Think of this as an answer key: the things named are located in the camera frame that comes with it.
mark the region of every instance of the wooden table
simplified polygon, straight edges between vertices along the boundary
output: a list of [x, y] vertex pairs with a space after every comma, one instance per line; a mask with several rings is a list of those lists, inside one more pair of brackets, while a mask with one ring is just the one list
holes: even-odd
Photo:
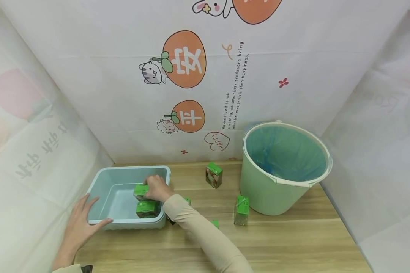
[[[233, 224], [233, 208], [241, 162], [217, 162], [223, 169], [218, 189], [205, 182], [206, 164], [167, 164], [170, 184], [191, 198], [205, 218], [219, 220], [220, 230], [239, 247], [254, 272], [372, 272], [320, 185], [283, 215], [251, 210], [248, 226], [239, 227]], [[199, 245], [168, 222], [160, 230], [99, 232], [78, 253], [76, 262], [94, 265], [93, 273], [215, 272]]]

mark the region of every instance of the beige sleeve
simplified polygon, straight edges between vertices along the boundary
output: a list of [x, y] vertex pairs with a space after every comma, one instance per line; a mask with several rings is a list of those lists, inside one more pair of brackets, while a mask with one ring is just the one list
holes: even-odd
[[180, 195], [171, 196], [164, 203], [165, 213], [177, 224], [195, 236], [206, 256], [219, 273], [254, 272], [245, 256], [210, 221], [190, 207]]
[[74, 264], [69, 267], [59, 268], [52, 273], [82, 273], [82, 269], [80, 264]]

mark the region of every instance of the cartoon cat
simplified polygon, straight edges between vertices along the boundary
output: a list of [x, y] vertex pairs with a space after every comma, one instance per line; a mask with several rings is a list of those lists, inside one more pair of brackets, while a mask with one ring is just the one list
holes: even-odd
[[167, 82], [167, 74], [164, 69], [162, 69], [160, 61], [150, 59], [147, 63], [142, 63], [138, 67], [143, 73], [145, 83], [161, 84]]
[[203, 11], [211, 16], [223, 15], [223, 18], [227, 18], [233, 8], [232, 0], [200, 0], [194, 3], [193, 12], [199, 13]]

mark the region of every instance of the plastic tub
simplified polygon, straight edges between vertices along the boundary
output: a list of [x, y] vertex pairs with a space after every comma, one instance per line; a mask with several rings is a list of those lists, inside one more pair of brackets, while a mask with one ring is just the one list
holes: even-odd
[[147, 176], [159, 175], [170, 183], [170, 169], [167, 166], [111, 167], [99, 170], [88, 192], [88, 200], [99, 196], [99, 200], [88, 213], [88, 223], [98, 224], [102, 219], [112, 218], [113, 222], [104, 229], [163, 228], [166, 216], [159, 206], [156, 218], [140, 219], [135, 210], [138, 200], [134, 188], [142, 184]]

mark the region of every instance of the heart graphic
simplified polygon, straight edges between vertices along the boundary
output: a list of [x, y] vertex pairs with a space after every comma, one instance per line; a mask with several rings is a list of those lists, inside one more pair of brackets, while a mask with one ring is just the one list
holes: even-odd
[[219, 132], [211, 132], [205, 136], [205, 142], [210, 145], [210, 149], [215, 152], [222, 152], [230, 143], [230, 138]]

